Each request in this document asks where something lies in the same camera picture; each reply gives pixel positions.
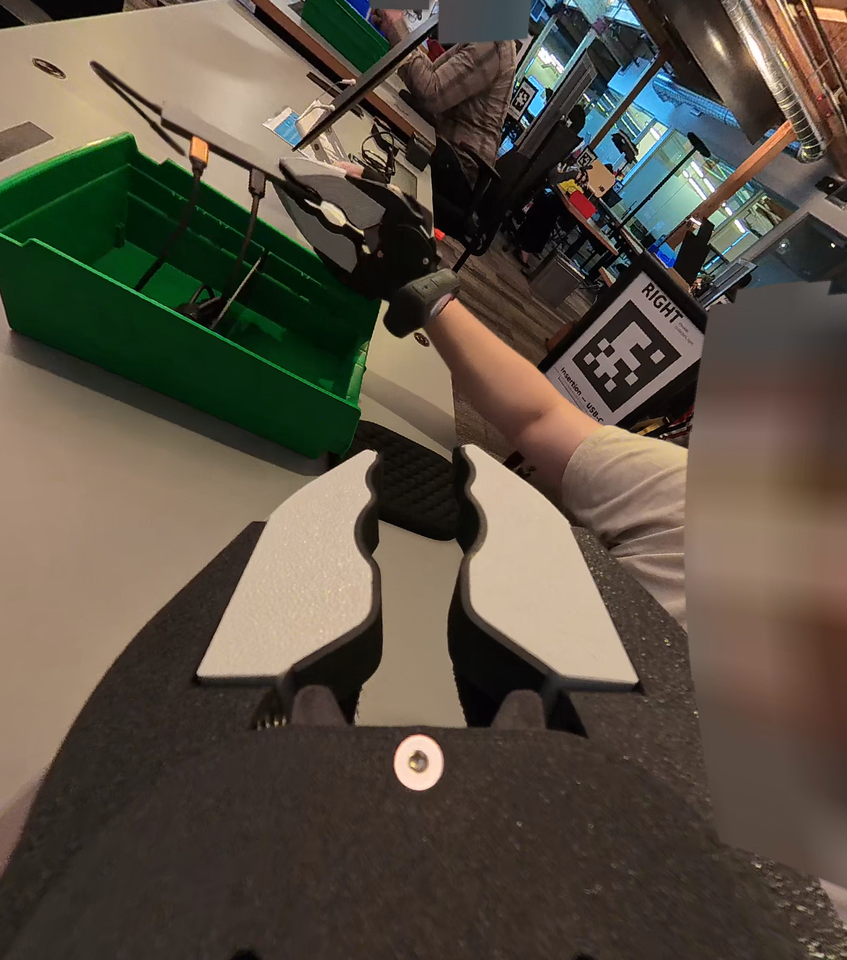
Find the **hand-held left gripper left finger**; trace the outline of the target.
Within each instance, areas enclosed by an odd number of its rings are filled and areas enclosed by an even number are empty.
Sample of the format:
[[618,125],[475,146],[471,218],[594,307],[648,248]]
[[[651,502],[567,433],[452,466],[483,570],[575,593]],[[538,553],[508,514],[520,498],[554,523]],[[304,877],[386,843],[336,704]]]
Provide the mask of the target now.
[[358,698],[382,660],[380,456],[364,450],[270,515],[197,668],[205,686]]

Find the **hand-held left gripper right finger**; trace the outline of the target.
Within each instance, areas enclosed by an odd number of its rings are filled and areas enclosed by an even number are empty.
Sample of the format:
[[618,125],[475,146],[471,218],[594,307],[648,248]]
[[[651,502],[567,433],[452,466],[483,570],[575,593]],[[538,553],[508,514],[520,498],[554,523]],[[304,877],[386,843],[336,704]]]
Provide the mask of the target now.
[[448,614],[458,676],[488,698],[629,692],[639,677],[570,522],[480,447],[453,455],[462,560]]

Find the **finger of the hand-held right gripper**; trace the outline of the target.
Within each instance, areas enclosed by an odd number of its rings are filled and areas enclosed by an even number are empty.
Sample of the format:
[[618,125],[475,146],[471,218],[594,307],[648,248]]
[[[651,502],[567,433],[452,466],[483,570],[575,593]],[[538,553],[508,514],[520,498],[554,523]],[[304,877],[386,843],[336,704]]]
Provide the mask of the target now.
[[388,184],[353,177],[340,166],[305,155],[286,155],[277,171],[276,193],[292,217],[337,210],[349,223],[379,223],[396,199],[396,190]]
[[356,182],[318,182],[320,190],[276,182],[275,191],[315,252],[347,273],[365,253],[369,197]]

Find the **dark usb hub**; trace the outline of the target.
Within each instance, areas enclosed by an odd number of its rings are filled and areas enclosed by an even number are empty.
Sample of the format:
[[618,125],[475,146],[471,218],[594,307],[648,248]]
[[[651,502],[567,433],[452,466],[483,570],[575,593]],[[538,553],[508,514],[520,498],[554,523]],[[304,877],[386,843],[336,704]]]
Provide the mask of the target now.
[[245,143],[225,130],[201,118],[188,107],[164,102],[157,110],[160,126],[187,139],[199,139],[209,151],[247,171],[258,170],[278,178],[289,171],[285,165],[273,164],[260,148]]

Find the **green plastic bin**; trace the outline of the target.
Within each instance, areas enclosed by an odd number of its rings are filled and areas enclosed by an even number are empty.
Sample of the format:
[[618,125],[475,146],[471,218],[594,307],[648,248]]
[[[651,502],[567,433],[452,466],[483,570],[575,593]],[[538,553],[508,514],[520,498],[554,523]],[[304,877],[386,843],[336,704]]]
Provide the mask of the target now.
[[0,297],[9,327],[307,458],[342,454],[381,303],[258,220],[257,270],[214,329],[180,308],[228,299],[250,212],[202,185],[186,232],[143,291],[192,175],[120,134],[0,181]]

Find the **person's right forearm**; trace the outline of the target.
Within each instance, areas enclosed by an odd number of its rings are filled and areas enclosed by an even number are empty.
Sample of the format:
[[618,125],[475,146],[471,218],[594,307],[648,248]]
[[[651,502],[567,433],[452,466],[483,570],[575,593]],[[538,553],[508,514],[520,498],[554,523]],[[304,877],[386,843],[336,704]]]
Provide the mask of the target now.
[[458,299],[450,299],[425,331],[454,387],[535,469],[540,486],[558,495],[574,453],[600,424]]

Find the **blue and white packet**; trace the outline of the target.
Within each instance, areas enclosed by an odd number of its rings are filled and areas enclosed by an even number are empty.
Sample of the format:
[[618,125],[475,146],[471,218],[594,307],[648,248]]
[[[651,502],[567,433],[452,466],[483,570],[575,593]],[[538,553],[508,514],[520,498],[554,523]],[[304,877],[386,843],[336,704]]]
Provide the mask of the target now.
[[297,148],[302,139],[300,127],[300,114],[292,107],[286,106],[278,114],[275,114],[263,123],[264,129],[274,133],[283,142],[292,148]]

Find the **black office chair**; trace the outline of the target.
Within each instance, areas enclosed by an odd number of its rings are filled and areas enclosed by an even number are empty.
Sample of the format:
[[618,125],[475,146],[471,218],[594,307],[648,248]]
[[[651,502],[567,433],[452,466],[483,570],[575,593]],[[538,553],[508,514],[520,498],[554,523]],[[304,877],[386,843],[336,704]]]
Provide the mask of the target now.
[[482,256],[497,231],[487,206],[501,182],[494,165],[471,146],[438,137],[430,173],[435,231],[461,243],[465,255]]

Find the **thin black monitor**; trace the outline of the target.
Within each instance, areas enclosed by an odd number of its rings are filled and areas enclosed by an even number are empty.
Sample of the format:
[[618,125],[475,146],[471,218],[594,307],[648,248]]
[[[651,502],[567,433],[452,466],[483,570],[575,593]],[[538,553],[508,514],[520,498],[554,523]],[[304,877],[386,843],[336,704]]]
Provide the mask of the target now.
[[434,13],[427,20],[418,23],[416,29],[412,30],[400,44],[391,48],[374,66],[338,94],[332,103],[324,108],[318,121],[301,135],[300,140],[293,146],[293,151],[299,152],[310,148],[343,116],[359,106],[368,94],[396,73],[404,61],[437,31],[439,19],[439,13]]

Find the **person's light shirt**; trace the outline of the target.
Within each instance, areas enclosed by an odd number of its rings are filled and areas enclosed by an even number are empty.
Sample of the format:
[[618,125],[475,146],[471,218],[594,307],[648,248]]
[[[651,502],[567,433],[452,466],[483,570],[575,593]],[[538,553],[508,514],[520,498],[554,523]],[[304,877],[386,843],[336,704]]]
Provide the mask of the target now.
[[685,504],[689,451],[600,426],[571,455],[561,509],[687,629]]

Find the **stack of green bins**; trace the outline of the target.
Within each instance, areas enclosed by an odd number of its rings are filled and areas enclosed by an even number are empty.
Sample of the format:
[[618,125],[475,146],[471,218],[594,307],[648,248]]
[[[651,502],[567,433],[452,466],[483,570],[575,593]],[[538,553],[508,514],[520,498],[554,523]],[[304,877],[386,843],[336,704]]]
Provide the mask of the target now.
[[371,8],[370,1],[304,1],[300,16],[362,74],[391,49],[370,20]]

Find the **black textured pad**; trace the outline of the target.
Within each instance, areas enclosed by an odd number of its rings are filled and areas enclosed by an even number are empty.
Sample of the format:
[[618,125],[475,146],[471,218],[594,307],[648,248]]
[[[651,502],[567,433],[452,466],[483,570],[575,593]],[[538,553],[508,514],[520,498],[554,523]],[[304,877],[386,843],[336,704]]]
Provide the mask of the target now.
[[453,541],[459,511],[452,463],[413,439],[361,420],[344,458],[366,450],[377,454],[379,519],[433,541]]

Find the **printed tag sign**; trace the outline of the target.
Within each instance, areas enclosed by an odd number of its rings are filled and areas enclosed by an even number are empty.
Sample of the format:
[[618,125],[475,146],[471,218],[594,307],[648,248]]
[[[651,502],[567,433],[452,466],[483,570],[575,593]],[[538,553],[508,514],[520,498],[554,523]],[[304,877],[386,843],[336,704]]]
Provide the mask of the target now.
[[572,405],[604,426],[665,414],[695,386],[707,312],[660,260],[635,258],[539,363]]

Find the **silver ventilation duct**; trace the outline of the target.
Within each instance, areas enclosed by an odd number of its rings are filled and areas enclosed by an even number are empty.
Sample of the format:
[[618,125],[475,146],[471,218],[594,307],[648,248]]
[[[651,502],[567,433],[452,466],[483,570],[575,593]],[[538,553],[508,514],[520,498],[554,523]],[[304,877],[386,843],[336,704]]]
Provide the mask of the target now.
[[777,107],[799,143],[803,164],[825,158],[831,144],[826,116],[777,26],[776,19],[756,1],[723,1],[734,29],[753,57]]

